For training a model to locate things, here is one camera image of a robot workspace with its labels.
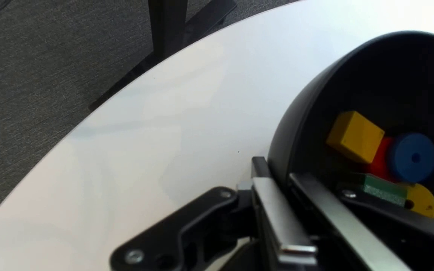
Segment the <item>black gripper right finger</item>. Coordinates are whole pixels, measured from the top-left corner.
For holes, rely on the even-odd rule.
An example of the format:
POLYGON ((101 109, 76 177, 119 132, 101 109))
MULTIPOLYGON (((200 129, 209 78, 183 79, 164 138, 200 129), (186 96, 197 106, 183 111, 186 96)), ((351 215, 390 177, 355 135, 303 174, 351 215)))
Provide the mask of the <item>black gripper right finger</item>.
POLYGON ((310 173, 290 183, 364 271, 434 271, 434 219, 363 192, 333 194, 310 173))

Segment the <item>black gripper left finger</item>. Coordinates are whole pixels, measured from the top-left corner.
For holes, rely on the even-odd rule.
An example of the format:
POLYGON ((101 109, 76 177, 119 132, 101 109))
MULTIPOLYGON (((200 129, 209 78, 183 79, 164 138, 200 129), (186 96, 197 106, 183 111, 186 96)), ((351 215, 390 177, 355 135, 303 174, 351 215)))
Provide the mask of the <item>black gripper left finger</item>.
POLYGON ((111 271, 205 271, 251 234, 251 192, 215 186, 114 248, 108 263, 111 271))

